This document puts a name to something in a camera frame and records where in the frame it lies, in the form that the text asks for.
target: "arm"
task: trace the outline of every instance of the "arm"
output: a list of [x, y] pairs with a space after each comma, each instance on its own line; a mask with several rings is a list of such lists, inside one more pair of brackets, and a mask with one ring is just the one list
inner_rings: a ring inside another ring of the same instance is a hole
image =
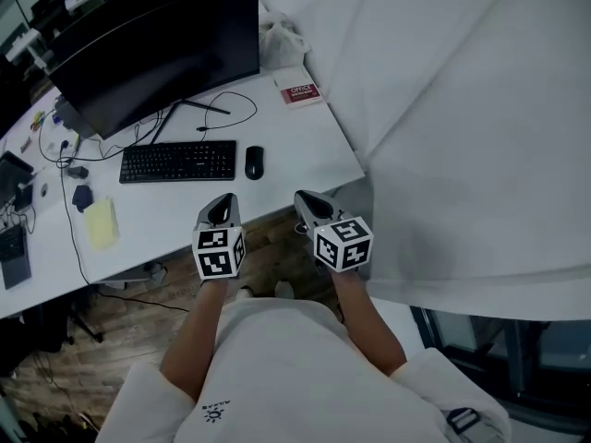
[[199, 399], [213, 357], [215, 334], [228, 281], [207, 281], [164, 356], [161, 372], [193, 401]]
[[406, 363], [403, 347], [371, 303], [356, 272], [334, 272], [332, 281], [344, 315], [349, 338], [368, 361], [386, 376]]

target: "wooden floor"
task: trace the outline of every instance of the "wooden floor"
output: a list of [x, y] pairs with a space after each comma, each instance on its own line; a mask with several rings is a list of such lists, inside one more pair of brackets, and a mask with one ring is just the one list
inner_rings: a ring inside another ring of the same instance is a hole
[[[308, 240], [294, 233], [295, 224], [296, 214], [290, 210], [246, 227], [247, 258], [228, 301], [234, 299], [235, 291], [242, 285], [249, 285], [256, 294], [271, 295], [275, 283], [284, 279], [294, 286], [296, 298], [316, 300], [335, 310], [334, 289], [328, 278], [316, 272], [304, 248]], [[109, 288], [101, 291], [190, 307], [199, 288], [191, 251], [164, 258], [163, 264], [168, 274], [162, 287], [141, 282], [123, 292]], [[137, 361], [158, 365], [186, 315], [94, 293], [87, 299], [90, 306], [80, 314], [94, 331], [104, 333], [103, 343], [92, 341], [70, 325], [74, 345], [65, 343], [60, 353], [39, 353], [36, 359], [31, 355], [18, 367], [15, 378], [0, 379], [0, 386], [14, 399], [23, 420], [32, 423], [35, 412], [61, 419], [76, 411], [88, 414], [101, 425], [129, 367]], [[65, 393], [43, 379], [40, 365], [51, 365], [55, 384], [67, 391], [71, 403]]]

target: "small box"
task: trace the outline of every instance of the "small box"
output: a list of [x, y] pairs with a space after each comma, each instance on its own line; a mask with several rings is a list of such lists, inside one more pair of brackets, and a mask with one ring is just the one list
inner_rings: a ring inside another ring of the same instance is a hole
[[237, 276], [247, 255], [240, 226], [194, 231], [193, 246], [199, 276], [203, 280]]
[[361, 217], [314, 229], [314, 257], [337, 272], [369, 262], [373, 233]]

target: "white plastic bag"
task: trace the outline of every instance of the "white plastic bag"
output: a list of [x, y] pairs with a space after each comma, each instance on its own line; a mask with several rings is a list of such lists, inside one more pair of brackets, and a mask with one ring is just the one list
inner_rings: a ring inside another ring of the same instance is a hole
[[259, 18], [260, 65], [268, 69], [301, 66], [309, 44], [296, 33], [283, 13], [272, 11]]

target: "monitor stand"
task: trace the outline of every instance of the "monitor stand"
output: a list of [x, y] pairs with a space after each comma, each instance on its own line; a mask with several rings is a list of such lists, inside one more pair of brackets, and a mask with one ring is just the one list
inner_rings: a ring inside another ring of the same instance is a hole
[[173, 116], [173, 114], [175, 113], [175, 111], [179, 107], [179, 105], [189, 105], [191, 107], [197, 107], [202, 110], [209, 110], [210, 112], [217, 112], [218, 114], [230, 114], [230, 112], [228, 112], [227, 110], [222, 110], [221, 108], [211, 107], [209, 105], [204, 105], [203, 103], [196, 103], [196, 102], [190, 102], [188, 100], [181, 100], [181, 101], [175, 103], [173, 105], [173, 107], [170, 109], [170, 112], [168, 112], [168, 114], [166, 114], [166, 117], [164, 118], [163, 123], [160, 125], [160, 127], [156, 131], [154, 138], [151, 139], [150, 144], [154, 144], [156, 139], [158, 139], [158, 136], [160, 136], [160, 133], [162, 132], [162, 130], [164, 129], [164, 127], [168, 123], [168, 120], [170, 119], [170, 117]]

